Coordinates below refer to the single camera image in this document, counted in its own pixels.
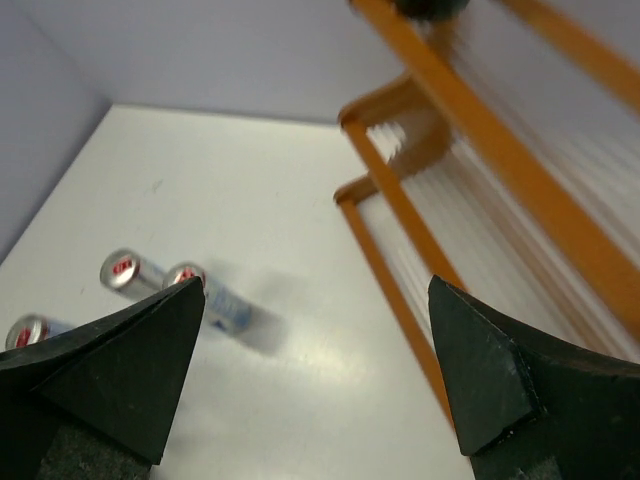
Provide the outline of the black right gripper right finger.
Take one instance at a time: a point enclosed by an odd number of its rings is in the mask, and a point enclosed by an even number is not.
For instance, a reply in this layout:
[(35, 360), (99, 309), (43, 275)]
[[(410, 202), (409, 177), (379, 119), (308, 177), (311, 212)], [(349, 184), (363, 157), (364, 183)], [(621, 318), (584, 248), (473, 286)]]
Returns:
[(431, 279), (429, 315), (460, 451), (478, 479), (636, 479), (639, 367)]

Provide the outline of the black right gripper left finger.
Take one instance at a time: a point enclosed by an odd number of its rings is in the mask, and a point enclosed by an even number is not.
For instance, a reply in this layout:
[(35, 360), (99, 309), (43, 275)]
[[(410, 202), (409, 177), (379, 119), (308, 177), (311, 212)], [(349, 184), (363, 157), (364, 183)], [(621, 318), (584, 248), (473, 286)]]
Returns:
[(195, 277), (2, 353), (2, 478), (149, 478), (166, 448), (204, 304)]

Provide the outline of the cola glass bottle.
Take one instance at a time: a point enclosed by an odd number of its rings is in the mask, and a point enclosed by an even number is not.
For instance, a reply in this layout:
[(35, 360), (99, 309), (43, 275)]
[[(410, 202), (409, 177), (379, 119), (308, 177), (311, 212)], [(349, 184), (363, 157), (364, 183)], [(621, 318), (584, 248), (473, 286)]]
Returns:
[(439, 22), (456, 17), (469, 0), (395, 0), (396, 10), (412, 20)]

